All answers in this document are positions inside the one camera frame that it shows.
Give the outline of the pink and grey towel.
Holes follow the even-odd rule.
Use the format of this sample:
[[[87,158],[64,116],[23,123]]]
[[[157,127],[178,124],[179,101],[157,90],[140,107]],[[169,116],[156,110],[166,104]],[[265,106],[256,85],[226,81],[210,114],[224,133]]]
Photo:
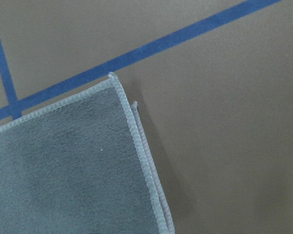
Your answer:
[[[173,234],[139,117],[114,73],[0,127],[0,234]]]

